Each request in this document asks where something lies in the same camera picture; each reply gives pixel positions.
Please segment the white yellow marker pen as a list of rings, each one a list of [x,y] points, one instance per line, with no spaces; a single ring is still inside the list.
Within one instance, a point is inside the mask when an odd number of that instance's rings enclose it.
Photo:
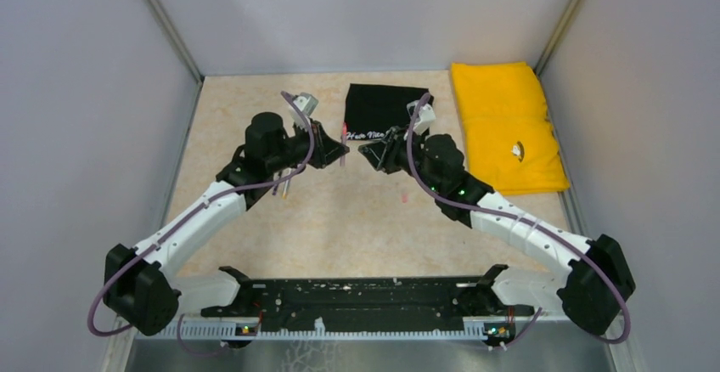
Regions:
[[[281,196],[282,196],[282,198],[283,198],[284,200],[287,198],[288,193],[289,193],[289,190],[290,190],[290,184],[291,184],[291,179],[292,179],[292,177],[291,177],[292,172],[293,172],[293,170],[292,170],[292,169],[289,169],[288,178],[287,178],[287,180],[284,182],[284,185],[283,185],[283,190],[282,190]]]

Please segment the thin pink pen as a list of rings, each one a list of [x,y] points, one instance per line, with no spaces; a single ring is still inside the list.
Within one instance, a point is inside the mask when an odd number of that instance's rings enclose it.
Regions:
[[[347,142],[347,125],[346,125],[346,122],[345,122],[345,121],[343,121],[343,123],[342,123],[340,141],[341,141],[341,143],[343,144],[343,146],[344,146],[345,148],[347,148],[347,147],[346,147],[346,142]],[[345,164],[346,164],[346,154],[347,154],[347,153],[343,154],[343,155],[341,156],[341,158],[340,158],[340,166],[341,166],[341,167],[344,167]]]

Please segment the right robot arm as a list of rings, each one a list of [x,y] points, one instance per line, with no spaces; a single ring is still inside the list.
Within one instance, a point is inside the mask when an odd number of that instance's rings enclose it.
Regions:
[[[562,311],[604,343],[629,337],[627,299],[636,284],[617,240],[606,234],[593,240],[523,211],[465,170],[464,155],[448,134],[407,138],[392,128],[358,151],[378,172],[413,177],[449,219],[502,240],[549,270],[546,276],[503,270],[478,291],[483,311],[500,314],[515,304],[546,307]]]

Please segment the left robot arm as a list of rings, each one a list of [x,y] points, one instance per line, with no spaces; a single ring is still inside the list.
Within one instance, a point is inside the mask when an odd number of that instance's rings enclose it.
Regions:
[[[144,335],[161,332],[186,313],[224,307],[235,316],[255,303],[252,289],[231,274],[179,277],[185,262],[235,218],[248,212],[276,182],[306,166],[323,169],[349,151],[318,121],[301,116],[294,135],[280,115],[262,112],[245,129],[245,143],[208,189],[179,217],[134,247],[113,247],[105,258],[103,303]]]

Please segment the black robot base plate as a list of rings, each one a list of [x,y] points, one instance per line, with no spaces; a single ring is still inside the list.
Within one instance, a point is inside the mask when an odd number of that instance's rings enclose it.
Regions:
[[[503,304],[494,278],[481,275],[360,279],[244,279],[224,307],[205,318],[259,318],[267,333],[459,333],[467,318],[531,316],[533,306]]]

